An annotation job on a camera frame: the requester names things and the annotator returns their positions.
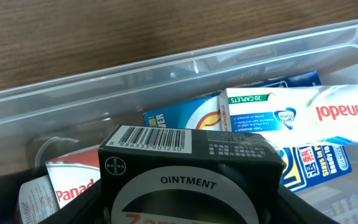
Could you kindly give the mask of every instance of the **transparent plastic bin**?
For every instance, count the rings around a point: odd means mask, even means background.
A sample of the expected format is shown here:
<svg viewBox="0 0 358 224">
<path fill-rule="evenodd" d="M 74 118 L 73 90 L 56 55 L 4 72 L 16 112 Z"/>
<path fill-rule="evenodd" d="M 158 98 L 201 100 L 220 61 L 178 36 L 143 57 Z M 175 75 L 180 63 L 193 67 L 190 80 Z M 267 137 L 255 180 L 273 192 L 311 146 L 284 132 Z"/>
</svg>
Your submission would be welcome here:
<svg viewBox="0 0 358 224">
<path fill-rule="evenodd" d="M 26 150 L 39 136 L 100 121 L 103 138 L 117 124 L 143 125 L 148 110 L 310 70 L 326 85 L 358 83 L 358 20 L 0 91 L 0 175 L 31 167 Z M 339 222 L 358 223 L 358 146 L 346 150 L 353 173 L 297 194 Z"/>
</svg>

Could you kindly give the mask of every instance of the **blue heart-shaped logo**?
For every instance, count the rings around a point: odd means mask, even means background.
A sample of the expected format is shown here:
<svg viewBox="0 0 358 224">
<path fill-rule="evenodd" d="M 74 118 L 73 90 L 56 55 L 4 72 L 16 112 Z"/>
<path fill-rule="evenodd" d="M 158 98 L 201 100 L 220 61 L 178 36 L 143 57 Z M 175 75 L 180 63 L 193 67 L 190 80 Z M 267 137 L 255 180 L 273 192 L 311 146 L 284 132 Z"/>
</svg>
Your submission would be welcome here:
<svg viewBox="0 0 358 224">
<path fill-rule="evenodd" d="M 293 108 L 285 108 L 282 111 L 274 112 L 277 121 L 284 124 L 289 130 L 292 130 L 292 122 L 295 120 L 296 110 Z"/>
</svg>

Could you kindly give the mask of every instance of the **wooden table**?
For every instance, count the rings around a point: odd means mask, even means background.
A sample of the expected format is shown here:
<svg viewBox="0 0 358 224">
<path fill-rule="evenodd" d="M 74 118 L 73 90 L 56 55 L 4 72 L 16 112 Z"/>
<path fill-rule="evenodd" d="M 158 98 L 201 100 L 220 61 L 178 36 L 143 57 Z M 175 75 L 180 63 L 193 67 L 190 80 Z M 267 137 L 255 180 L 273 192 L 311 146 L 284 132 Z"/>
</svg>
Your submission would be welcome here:
<svg viewBox="0 0 358 224">
<path fill-rule="evenodd" d="M 358 19 L 354 0 L 0 0 L 0 90 Z"/>
</svg>

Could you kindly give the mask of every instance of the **orange logo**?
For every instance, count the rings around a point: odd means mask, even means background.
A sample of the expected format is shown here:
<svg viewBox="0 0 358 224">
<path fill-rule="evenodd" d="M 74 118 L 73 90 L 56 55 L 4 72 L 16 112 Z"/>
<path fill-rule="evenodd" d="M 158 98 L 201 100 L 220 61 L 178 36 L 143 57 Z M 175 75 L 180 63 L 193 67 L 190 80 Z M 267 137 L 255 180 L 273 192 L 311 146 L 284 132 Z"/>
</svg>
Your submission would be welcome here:
<svg viewBox="0 0 358 224">
<path fill-rule="evenodd" d="M 203 118 L 197 124 L 196 129 L 204 129 L 205 127 L 212 127 L 221 121 L 221 112 L 210 112 L 203 116 Z"/>
</svg>

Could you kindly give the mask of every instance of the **barcode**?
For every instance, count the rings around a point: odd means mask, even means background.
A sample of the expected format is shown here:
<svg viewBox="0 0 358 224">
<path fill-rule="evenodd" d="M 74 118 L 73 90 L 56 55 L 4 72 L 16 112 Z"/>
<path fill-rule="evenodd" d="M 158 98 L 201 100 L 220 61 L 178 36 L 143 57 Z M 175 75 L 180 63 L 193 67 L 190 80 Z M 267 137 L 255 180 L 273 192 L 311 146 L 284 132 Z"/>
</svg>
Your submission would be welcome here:
<svg viewBox="0 0 358 224">
<path fill-rule="evenodd" d="M 106 145 L 191 153 L 191 130 L 121 126 Z"/>
</svg>

